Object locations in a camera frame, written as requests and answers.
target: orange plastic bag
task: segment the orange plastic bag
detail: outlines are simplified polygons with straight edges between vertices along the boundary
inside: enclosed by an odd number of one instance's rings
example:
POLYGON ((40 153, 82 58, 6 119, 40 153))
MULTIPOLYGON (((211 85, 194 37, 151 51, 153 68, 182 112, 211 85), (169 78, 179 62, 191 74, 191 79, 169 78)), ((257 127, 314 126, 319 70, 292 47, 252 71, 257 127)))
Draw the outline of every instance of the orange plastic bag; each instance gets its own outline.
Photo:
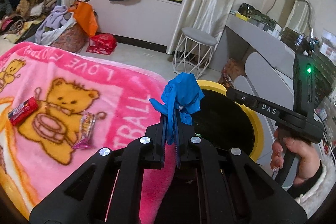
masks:
POLYGON ((89 3, 77 0, 68 11, 73 12, 73 17, 89 37, 96 35, 98 24, 89 3))

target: patterned bag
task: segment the patterned bag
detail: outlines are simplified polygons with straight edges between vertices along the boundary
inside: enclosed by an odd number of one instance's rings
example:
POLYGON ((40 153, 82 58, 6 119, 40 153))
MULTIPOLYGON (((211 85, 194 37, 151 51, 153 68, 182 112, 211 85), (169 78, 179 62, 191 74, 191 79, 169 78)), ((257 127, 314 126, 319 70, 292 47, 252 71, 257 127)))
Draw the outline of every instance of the patterned bag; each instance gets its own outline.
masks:
POLYGON ((87 41, 79 24, 65 30, 53 43, 49 46, 60 48, 68 52, 80 52, 87 41))

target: blue glove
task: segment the blue glove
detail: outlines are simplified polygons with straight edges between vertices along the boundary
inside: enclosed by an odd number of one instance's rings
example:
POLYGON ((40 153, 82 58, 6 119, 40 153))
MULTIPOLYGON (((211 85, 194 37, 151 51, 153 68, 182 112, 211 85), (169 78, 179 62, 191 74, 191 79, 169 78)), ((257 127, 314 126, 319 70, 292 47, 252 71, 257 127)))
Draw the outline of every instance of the blue glove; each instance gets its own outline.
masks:
POLYGON ((164 105, 156 99, 149 99, 156 111, 168 117, 167 143, 174 143, 174 109, 180 110, 181 122, 192 125, 191 114, 201 110, 200 100, 204 94, 193 74, 181 73, 168 82, 161 95, 164 105))

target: metal screw cap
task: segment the metal screw cap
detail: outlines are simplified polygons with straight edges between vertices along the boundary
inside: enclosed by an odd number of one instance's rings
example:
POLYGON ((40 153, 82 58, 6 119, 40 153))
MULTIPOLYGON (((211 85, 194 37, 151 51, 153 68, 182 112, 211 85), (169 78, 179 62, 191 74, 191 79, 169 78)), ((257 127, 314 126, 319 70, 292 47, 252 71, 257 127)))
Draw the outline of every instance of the metal screw cap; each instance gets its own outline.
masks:
POLYGON ((199 138, 199 137, 191 137, 190 141, 192 143, 200 143, 201 142, 201 138, 199 138))
POLYGON ((232 148, 231 149, 231 153, 233 154, 233 155, 236 155, 236 156, 239 156, 241 153, 242 153, 242 151, 239 149, 239 148, 232 148))
POLYGON ((99 154, 102 155, 102 156, 107 156, 109 153, 110 153, 110 150, 108 148, 102 148, 99 151, 99 154))
POLYGON ((149 137, 142 137, 140 139, 140 143, 143 143, 143 144, 149 143, 150 141, 151 141, 151 138, 149 137))

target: pink candy package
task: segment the pink candy package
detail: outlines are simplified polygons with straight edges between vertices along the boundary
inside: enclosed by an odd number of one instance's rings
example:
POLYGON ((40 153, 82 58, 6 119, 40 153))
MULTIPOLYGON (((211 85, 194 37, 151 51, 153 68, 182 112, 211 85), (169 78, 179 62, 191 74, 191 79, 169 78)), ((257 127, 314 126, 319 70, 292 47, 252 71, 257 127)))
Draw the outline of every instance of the pink candy package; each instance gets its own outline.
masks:
POLYGON ((86 112, 80 123, 79 136, 80 139, 73 145, 73 149, 88 149, 92 148, 91 137, 93 126, 95 125, 95 115, 90 112, 86 112))

